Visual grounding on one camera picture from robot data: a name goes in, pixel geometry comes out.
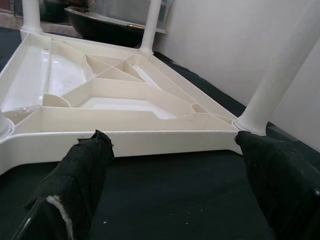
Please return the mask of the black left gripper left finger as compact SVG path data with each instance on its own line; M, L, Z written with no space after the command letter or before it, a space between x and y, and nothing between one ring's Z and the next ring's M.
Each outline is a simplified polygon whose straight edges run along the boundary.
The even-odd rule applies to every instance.
M59 211L68 239L86 239L102 194L106 169L113 158L113 145L105 133L96 130L90 138L78 139L37 185L25 206L31 207L37 199L44 198Z

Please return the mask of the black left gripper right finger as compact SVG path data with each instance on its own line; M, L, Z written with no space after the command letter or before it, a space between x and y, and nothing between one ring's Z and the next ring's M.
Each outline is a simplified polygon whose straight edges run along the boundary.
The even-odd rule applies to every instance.
M238 132L247 178L278 240L320 238L320 172L287 141Z

